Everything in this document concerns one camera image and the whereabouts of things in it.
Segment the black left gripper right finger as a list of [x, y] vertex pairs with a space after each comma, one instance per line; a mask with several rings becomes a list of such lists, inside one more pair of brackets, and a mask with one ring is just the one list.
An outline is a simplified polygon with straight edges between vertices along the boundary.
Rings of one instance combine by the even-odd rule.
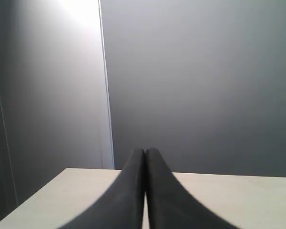
[[156, 148], [146, 151], [146, 195], [151, 229], [230, 229], [231, 224], [195, 199]]

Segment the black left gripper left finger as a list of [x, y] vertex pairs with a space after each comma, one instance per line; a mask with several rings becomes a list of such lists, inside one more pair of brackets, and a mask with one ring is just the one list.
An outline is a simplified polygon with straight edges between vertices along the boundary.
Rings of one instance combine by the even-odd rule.
[[141, 229], [145, 196], [145, 152], [135, 149], [109, 188], [62, 229]]

